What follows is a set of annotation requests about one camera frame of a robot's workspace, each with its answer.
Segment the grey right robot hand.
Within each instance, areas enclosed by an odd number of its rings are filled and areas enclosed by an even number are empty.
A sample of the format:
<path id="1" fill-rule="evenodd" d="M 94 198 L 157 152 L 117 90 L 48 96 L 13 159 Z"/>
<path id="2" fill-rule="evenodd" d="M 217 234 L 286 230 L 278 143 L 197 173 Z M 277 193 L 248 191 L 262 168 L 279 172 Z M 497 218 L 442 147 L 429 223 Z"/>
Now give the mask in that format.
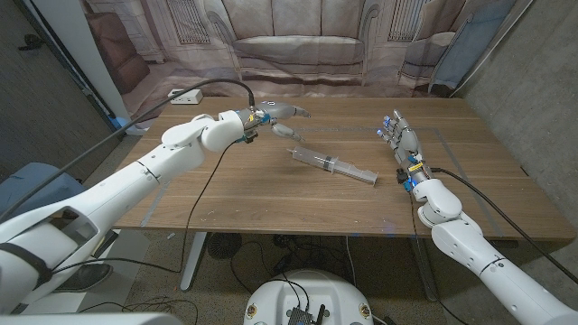
<path id="1" fill-rule="evenodd" d="M 391 147 L 400 167 L 396 170 L 396 179 L 406 191 L 411 191 L 418 183 L 430 179 L 422 146 L 414 129 L 407 123 L 398 110 L 392 116 L 385 116 L 383 128 L 378 136 Z"/>

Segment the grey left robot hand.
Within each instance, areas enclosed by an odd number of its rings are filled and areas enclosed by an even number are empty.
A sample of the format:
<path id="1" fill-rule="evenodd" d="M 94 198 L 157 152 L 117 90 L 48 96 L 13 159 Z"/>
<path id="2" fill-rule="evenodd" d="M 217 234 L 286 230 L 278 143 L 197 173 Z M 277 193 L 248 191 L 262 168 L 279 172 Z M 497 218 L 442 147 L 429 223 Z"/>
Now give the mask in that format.
<path id="1" fill-rule="evenodd" d="M 311 114 L 298 106 L 278 101 L 263 101 L 253 107 L 237 111 L 244 126 L 244 135 L 239 141 L 251 143 L 257 137 L 257 128 L 261 125 L 270 125 L 272 132 L 283 138 L 301 142 L 303 138 L 292 128 L 279 123 L 280 119 L 292 116 L 310 118 Z"/>

